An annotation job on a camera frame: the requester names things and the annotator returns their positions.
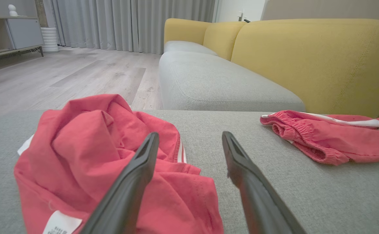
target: white figurine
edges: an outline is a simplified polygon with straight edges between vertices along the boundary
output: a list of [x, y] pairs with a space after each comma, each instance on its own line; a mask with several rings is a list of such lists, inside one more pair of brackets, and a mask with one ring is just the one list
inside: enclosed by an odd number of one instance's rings
[[16, 12], [16, 7], [12, 4], [8, 5], [8, 10], [9, 10], [9, 14], [10, 16], [17, 16], [17, 12]]

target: white cabinet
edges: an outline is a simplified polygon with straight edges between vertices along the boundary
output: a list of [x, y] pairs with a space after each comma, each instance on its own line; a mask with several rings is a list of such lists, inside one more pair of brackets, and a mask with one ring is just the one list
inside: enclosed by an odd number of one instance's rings
[[43, 44], [37, 19], [7, 19], [14, 49], [22, 49]]
[[42, 53], [42, 46], [42, 33], [37, 18], [0, 17], [0, 55], [34, 48], [40, 49]]

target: care tag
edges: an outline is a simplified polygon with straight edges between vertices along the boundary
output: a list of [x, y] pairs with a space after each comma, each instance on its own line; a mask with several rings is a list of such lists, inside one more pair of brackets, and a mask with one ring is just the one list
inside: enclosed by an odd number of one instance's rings
[[43, 234], [71, 234], [81, 224], [82, 219], [55, 211], [48, 220]]
[[19, 156], [21, 155], [21, 153], [23, 153], [25, 150], [27, 150], [27, 148], [29, 148], [30, 142], [32, 141], [33, 136], [34, 136], [34, 134], [29, 139], [27, 139], [23, 143], [23, 145], [17, 150], [17, 153], [19, 154]]

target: upholstery seam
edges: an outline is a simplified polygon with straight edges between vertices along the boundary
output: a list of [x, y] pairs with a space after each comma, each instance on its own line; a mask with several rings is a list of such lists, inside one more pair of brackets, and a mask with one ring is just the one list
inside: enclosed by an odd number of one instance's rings
[[244, 27], [246, 24], [243, 24], [243, 26], [241, 26], [239, 29], [238, 29], [238, 31], [237, 31], [237, 35], [236, 35], [236, 37], [234, 38], [234, 41], [233, 41], [233, 46], [232, 46], [232, 50], [231, 50], [231, 52], [230, 52], [230, 62], [231, 62], [231, 59], [233, 58], [233, 51], [234, 51], [234, 45], [236, 44], [236, 40], [237, 40], [237, 37], [238, 37], [238, 33], [240, 32], [240, 30], [241, 30], [241, 28], [242, 27]]
[[374, 28], [374, 32], [372, 33], [372, 36], [370, 38], [369, 43], [366, 46], [366, 49], [364, 50], [364, 52], [360, 56], [359, 62], [354, 67], [353, 72], [351, 73], [351, 76], [348, 79], [347, 83], [343, 86], [343, 88], [341, 89], [340, 94], [335, 99], [334, 105], [332, 105], [332, 107], [328, 111], [329, 114], [332, 113], [334, 111], [334, 109], [338, 107], [338, 104], [340, 103], [340, 101], [344, 97], [345, 91], [350, 87], [350, 84], [354, 81], [354, 78], [356, 77], [357, 72], [360, 71], [361, 65], [362, 65], [363, 61], [367, 58], [367, 54], [368, 54], [369, 48], [371, 47], [371, 45], [372, 45], [372, 43], [374, 41], [374, 37], [375, 37], [376, 34], [377, 34], [377, 28]]

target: white vase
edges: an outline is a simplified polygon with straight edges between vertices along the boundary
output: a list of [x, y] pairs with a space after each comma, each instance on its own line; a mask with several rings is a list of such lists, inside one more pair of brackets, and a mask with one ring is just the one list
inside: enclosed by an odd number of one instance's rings
[[57, 39], [57, 28], [40, 28], [42, 31], [43, 43], [42, 46], [43, 53], [55, 53], [59, 52], [58, 39]]

